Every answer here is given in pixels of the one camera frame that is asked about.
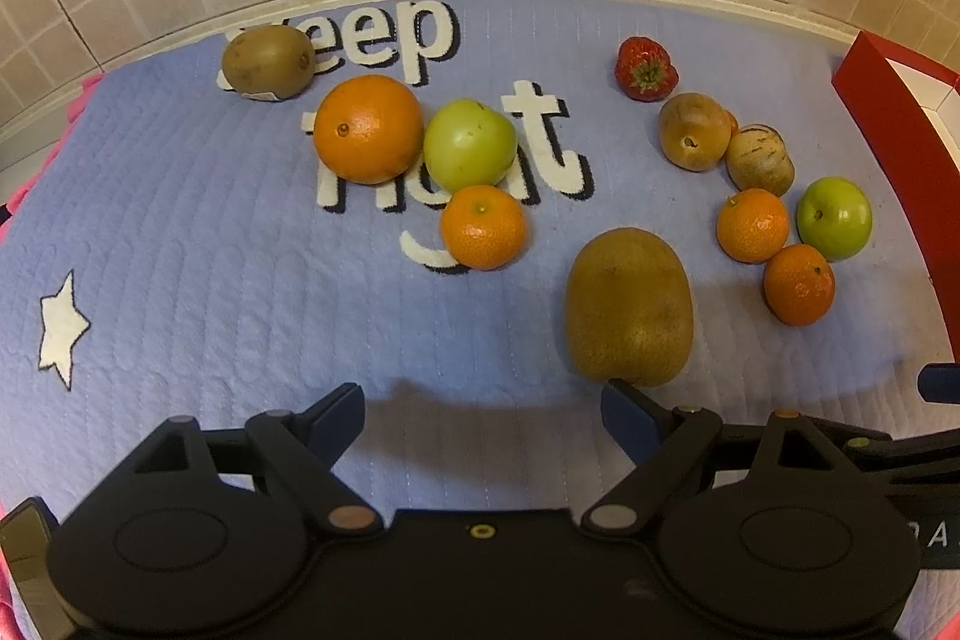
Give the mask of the mandarin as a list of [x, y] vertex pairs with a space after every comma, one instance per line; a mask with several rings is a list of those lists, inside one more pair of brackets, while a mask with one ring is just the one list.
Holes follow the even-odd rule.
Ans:
[[833, 269], [812, 245], [789, 245], [766, 262], [763, 296], [786, 325], [814, 325], [832, 308], [835, 294]]
[[514, 262], [529, 238], [524, 206], [493, 185], [457, 190], [441, 213], [439, 232], [457, 263], [482, 271]]
[[768, 262], [788, 237], [788, 209], [771, 191], [747, 188], [727, 198], [719, 210], [716, 239], [722, 252], [736, 262]]

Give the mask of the bright green apple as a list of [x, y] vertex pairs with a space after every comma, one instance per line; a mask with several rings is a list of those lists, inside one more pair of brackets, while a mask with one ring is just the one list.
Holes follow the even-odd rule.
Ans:
[[799, 239], [828, 262], [850, 259], [872, 234], [872, 206], [866, 193], [843, 177], [822, 177], [805, 188], [796, 208]]

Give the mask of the large brown kiwi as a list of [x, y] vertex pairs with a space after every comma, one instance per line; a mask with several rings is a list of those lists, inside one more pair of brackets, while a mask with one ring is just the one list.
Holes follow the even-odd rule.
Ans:
[[594, 381], [665, 385], [693, 346], [693, 301], [685, 268], [661, 237], [617, 227], [587, 242], [566, 281], [566, 347]]

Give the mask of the mandarin beside green apple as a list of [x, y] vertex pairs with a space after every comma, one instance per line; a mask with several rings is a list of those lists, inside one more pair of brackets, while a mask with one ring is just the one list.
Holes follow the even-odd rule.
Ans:
[[747, 188], [727, 198], [719, 210], [716, 239], [722, 252], [736, 262], [768, 262], [788, 237], [788, 209], [771, 191]]

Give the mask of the red white box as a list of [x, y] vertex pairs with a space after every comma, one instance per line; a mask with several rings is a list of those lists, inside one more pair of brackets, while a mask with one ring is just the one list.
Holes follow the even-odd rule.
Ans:
[[895, 191], [958, 347], [958, 73], [869, 31], [832, 85]]

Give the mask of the brown round fruit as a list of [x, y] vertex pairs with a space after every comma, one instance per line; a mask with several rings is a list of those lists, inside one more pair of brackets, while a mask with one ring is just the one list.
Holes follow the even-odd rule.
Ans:
[[690, 172], [715, 169], [737, 131], [736, 115], [701, 92], [672, 96], [659, 110], [662, 152], [674, 166]]

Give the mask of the red strawberry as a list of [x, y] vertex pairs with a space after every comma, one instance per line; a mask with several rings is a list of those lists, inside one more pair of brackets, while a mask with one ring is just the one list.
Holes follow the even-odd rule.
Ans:
[[669, 52], [649, 37], [632, 35], [619, 47], [613, 76], [625, 96], [640, 103], [657, 103], [679, 84], [679, 72]]

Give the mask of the large orange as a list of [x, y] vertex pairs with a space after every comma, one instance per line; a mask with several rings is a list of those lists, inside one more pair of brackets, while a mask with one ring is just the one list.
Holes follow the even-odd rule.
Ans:
[[384, 74], [343, 81], [314, 115], [319, 161], [352, 184], [381, 185], [405, 174], [420, 156], [423, 135], [415, 94]]

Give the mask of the pale green apple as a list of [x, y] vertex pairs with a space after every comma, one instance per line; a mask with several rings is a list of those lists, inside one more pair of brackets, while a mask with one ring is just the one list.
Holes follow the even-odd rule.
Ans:
[[471, 185], [498, 185], [511, 169], [516, 151], [517, 131], [511, 120], [470, 97], [436, 110], [423, 140], [428, 174], [448, 193]]

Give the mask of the small brown kiwi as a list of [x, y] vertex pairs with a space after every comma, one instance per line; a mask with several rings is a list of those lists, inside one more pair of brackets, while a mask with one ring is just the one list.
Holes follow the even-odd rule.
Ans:
[[313, 81], [316, 51], [311, 39], [283, 25], [246, 29], [221, 56], [228, 86], [251, 101], [281, 103], [298, 96]]

